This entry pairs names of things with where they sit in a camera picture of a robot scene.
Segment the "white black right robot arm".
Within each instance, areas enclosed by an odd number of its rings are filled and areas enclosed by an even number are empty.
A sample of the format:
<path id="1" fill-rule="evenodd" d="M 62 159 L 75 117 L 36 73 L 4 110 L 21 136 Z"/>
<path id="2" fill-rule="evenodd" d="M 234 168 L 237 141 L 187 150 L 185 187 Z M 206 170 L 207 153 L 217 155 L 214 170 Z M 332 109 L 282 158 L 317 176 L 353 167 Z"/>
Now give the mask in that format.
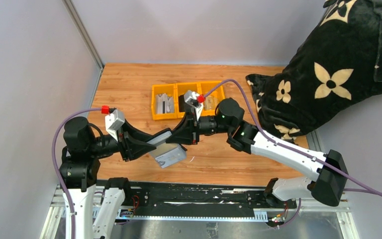
<path id="1" fill-rule="evenodd" d="M 303 177 L 273 178 L 264 196 L 269 204 L 293 198 L 314 198 L 327 206 L 340 204 L 347 178 L 347 168 L 341 153 L 313 151 L 281 140 L 243 119 L 244 110 L 232 98 L 222 100 L 214 116 L 200 116 L 196 109 L 187 109 L 181 122 L 173 129 L 167 143 L 196 145 L 201 135 L 227 134 L 227 143 L 235 150 L 267 157 L 291 167 Z"/>

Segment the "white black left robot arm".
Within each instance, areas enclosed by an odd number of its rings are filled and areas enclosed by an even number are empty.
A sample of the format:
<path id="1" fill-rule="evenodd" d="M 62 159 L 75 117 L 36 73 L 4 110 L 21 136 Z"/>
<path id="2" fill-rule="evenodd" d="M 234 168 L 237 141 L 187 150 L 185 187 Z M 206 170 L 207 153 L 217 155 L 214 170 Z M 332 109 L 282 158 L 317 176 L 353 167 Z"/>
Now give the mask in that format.
<path id="1" fill-rule="evenodd" d="M 71 117 L 60 125 L 66 146 L 62 150 L 62 164 L 56 171 L 67 209 L 68 239 L 108 239 L 121 205 L 139 204 L 127 178 L 109 178 L 100 210 L 93 217 L 100 160 L 120 153 L 125 161 L 131 161 L 156 148 L 149 142 L 153 135 L 134 128 L 124 117 L 106 115 L 105 127 L 106 134 L 98 129 L 99 135 L 95 136 L 95 125 L 85 117 Z"/>

